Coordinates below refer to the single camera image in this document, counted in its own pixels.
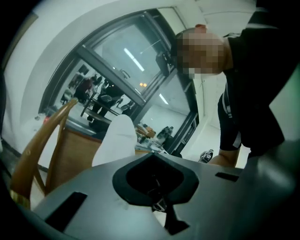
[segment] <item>fluorescent light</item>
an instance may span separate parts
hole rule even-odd
[[[134,56],[131,54],[131,52],[128,51],[127,48],[124,48],[124,52],[126,52],[126,54],[127,54],[132,60],[135,59]]]
[[[136,59],[132,59],[132,61],[139,67],[139,69],[143,72],[145,71],[145,69],[141,66],[141,64],[136,60]]]
[[[141,95],[141,93],[138,91],[138,89],[135,88],[135,90]]]
[[[145,69],[141,66],[141,64],[134,58],[130,51],[127,48],[124,48],[124,52],[131,58],[131,60],[138,66],[138,68],[143,72]]]
[[[163,100],[163,102],[165,103],[165,104],[168,104],[168,102],[165,100],[165,98],[163,97],[163,95],[159,95],[160,96],[160,98]]]

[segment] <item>white wall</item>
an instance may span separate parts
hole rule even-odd
[[[156,135],[165,127],[173,126],[172,136],[174,137],[186,118],[186,115],[179,112],[153,105],[144,115],[141,122],[151,127],[156,132]]]
[[[4,75],[7,106],[3,138],[22,152],[34,132],[34,117],[47,84],[63,58],[103,24],[132,12],[176,5],[179,0],[45,0],[33,11],[38,19],[14,49]]]

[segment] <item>man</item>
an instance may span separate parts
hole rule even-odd
[[[95,80],[95,77],[86,78],[84,79],[81,84],[76,88],[74,97],[78,98],[78,101],[80,103],[84,103],[87,99],[86,91],[90,90],[93,86],[93,81]]]
[[[115,86],[113,82],[109,80],[105,83],[108,84],[108,86],[105,89],[102,88],[101,93],[97,98],[97,101],[103,104],[104,106],[106,106],[107,108],[111,108],[121,98],[121,96],[123,95],[123,91],[119,89],[117,86]],[[108,112],[107,109],[103,108],[97,103],[94,104],[92,111],[98,113],[102,117],[105,117],[106,113]],[[87,119],[88,121],[93,121],[93,118],[91,116],[88,116]]]
[[[291,26],[278,21],[284,11],[270,2],[257,3],[239,37],[219,38],[197,25],[178,34],[172,45],[171,57],[179,71],[224,72],[227,78],[218,103],[220,151],[211,164],[234,167],[241,143],[251,148],[249,157],[253,157],[284,140],[269,104],[295,69],[298,43],[287,37]]]

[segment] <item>black object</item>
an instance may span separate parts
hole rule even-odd
[[[163,73],[165,77],[167,77],[170,74],[170,71],[168,69],[168,55],[166,52],[160,52],[157,54],[155,61],[160,68],[160,71]]]
[[[198,162],[208,163],[212,159],[213,154],[214,154],[214,150],[213,149],[210,149],[209,151],[203,152],[200,155],[200,159],[199,159]]]
[[[112,184],[129,204],[166,212],[165,229],[171,235],[188,228],[177,219],[173,205],[188,202],[196,191],[199,180],[192,170],[162,155],[148,154],[120,168]]]
[[[47,219],[46,223],[63,232],[77,210],[84,202],[86,194],[74,192]]]
[[[239,179],[238,176],[228,174],[228,173],[225,173],[225,172],[218,172],[215,176],[217,176],[219,178],[227,179],[227,180],[233,181],[233,182],[236,182]]]

